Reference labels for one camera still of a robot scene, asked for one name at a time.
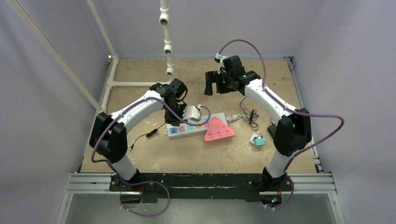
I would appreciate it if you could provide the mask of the white multicolour power strip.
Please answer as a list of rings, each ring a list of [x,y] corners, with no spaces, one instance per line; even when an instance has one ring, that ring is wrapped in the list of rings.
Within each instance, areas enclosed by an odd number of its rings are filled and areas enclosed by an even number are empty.
[[[180,137],[202,134],[202,133],[205,134],[213,118],[218,118],[226,125],[228,124],[228,121],[226,120],[226,116],[224,113],[216,113],[216,114],[212,114],[209,121],[205,123],[203,126],[191,126],[185,123],[181,123],[179,124],[179,126],[172,126],[170,124],[167,124],[165,134],[168,136],[169,139],[180,138]]]

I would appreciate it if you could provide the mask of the pink triangular power socket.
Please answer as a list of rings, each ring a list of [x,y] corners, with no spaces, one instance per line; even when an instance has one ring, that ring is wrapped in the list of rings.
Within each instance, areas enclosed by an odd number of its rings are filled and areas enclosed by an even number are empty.
[[[217,117],[213,117],[207,127],[204,141],[213,142],[216,140],[229,139],[235,136],[235,131],[231,129],[225,122]]]

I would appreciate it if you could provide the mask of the black power adapter with switch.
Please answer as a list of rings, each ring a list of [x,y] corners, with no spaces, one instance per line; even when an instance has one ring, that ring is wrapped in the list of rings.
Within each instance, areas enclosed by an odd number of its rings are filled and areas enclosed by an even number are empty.
[[[140,138],[142,138],[142,137],[151,138],[153,135],[155,135],[156,133],[158,133],[159,129],[160,129],[161,127],[163,127],[165,124],[166,124],[166,123],[163,123],[163,124],[161,124],[159,127],[153,129],[151,132],[149,132],[149,133],[144,133],[144,134],[138,136],[138,137],[133,141],[131,147],[129,148],[129,151],[132,151],[132,150],[133,150],[133,148],[134,148],[136,142],[138,141],[138,139],[140,139]]]

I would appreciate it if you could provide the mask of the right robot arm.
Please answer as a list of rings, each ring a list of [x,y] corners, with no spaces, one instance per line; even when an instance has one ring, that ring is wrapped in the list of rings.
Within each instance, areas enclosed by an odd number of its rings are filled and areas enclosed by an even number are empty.
[[[213,94],[212,84],[216,84],[219,94],[238,91],[260,105],[275,122],[269,129],[276,151],[261,177],[261,185],[273,190],[285,178],[292,156],[312,140],[309,112],[297,109],[276,95],[256,72],[245,71],[238,56],[216,54],[214,60],[219,67],[205,74],[204,94]]]

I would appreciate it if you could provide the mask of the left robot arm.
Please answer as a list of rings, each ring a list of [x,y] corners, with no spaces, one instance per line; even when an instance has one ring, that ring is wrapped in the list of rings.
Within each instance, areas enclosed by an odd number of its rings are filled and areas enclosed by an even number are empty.
[[[106,114],[101,112],[94,121],[89,139],[93,153],[105,158],[105,162],[122,178],[121,185],[128,191],[139,186],[139,170],[127,157],[127,135],[137,124],[152,113],[165,110],[164,122],[178,126],[183,118],[187,104],[183,102],[188,91],[180,80],[174,79],[170,84],[156,83],[131,105]]]

